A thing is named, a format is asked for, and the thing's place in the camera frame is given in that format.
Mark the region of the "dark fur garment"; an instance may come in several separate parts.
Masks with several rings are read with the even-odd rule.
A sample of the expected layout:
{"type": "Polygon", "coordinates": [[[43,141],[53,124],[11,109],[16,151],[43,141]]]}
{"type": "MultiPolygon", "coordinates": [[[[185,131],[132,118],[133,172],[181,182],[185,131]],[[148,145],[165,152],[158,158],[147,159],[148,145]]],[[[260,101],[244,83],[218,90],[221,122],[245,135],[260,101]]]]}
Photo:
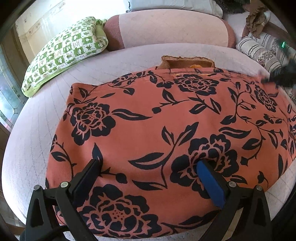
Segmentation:
{"type": "Polygon", "coordinates": [[[215,0],[218,6],[222,8],[226,14],[241,14],[245,12],[243,8],[246,4],[250,4],[250,0],[215,0]]]}

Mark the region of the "brown crumpled garment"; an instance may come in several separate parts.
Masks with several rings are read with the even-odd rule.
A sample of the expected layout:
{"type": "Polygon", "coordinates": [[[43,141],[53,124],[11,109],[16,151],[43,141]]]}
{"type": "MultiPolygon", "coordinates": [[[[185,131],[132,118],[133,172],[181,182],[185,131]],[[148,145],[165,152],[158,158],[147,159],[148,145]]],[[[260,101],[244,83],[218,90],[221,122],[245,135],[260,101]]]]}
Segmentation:
{"type": "Polygon", "coordinates": [[[261,1],[251,1],[246,9],[249,11],[246,27],[253,36],[259,38],[270,20],[271,12],[261,1]]]}

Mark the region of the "green patterned pillow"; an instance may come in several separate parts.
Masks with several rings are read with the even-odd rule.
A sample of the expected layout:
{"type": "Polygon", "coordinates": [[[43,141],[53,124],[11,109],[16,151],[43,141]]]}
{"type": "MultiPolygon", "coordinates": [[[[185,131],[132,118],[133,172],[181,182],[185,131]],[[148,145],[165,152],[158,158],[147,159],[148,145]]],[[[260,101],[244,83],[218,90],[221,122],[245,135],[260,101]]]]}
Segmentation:
{"type": "Polygon", "coordinates": [[[46,82],[76,63],[103,52],[108,46],[106,19],[86,17],[53,37],[27,68],[22,93],[30,98],[46,82]]]}

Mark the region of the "grey pillow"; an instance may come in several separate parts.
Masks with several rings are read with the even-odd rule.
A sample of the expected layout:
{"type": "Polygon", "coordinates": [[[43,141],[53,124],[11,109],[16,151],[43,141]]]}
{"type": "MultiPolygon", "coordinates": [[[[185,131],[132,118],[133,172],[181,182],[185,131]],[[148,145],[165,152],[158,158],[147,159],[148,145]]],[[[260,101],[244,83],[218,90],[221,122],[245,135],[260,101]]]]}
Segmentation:
{"type": "Polygon", "coordinates": [[[148,9],[180,9],[186,11],[196,11],[223,17],[222,8],[212,0],[143,0],[126,1],[127,11],[143,11],[148,9]]]}

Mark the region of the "stained glass window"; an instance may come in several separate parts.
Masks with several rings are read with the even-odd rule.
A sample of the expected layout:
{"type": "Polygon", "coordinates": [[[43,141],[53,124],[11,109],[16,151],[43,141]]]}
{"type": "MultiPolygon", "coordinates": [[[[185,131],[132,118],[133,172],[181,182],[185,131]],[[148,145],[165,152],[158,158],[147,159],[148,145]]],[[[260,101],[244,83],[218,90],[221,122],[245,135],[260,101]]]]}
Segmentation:
{"type": "Polygon", "coordinates": [[[1,124],[11,132],[28,98],[23,95],[21,88],[9,70],[2,47],[0,81],[1,124]]]}

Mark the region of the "pink bolster cushion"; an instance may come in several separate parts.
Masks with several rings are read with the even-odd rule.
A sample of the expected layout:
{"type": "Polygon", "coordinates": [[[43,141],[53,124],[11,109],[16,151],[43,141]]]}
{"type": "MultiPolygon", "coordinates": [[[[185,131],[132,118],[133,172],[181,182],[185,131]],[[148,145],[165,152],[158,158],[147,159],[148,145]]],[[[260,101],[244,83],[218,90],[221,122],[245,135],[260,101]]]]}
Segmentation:
{"type": "Polygon", "coordinates": [[[223,19],[181,9],[149,9],[112,16],[104,31],[108,51],[166,44],[193,43],[234,48],[234,30],[223,19]]]}

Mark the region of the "striped floral pillow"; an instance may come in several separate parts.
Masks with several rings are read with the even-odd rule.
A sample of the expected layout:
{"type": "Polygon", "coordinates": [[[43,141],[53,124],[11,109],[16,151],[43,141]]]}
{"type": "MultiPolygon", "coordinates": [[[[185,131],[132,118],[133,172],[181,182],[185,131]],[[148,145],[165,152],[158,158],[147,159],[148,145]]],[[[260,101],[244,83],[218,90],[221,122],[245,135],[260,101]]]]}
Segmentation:
{"type": "Polygon", "coordinates": [[[256,61],[269,73],[281,68],[276,56],[250,37],[244,37],[236,45],[236,49],[256,61]]]}

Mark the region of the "orange floral blouse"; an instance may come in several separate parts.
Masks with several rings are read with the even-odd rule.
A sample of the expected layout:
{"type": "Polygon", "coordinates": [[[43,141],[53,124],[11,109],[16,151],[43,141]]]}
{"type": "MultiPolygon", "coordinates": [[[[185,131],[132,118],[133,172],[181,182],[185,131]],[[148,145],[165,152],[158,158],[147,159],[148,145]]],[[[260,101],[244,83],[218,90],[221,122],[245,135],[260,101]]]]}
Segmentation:
{"type": "Polygon", "coordinates": [[[273,83],[219,68],[152,68],[102,85],[74,83],[49,154],[46,187],[97,160],[77,209],[90,231],[149,238],[217,214],[196,166],[269,189],[295,160],[295,104],[273,83]]]}

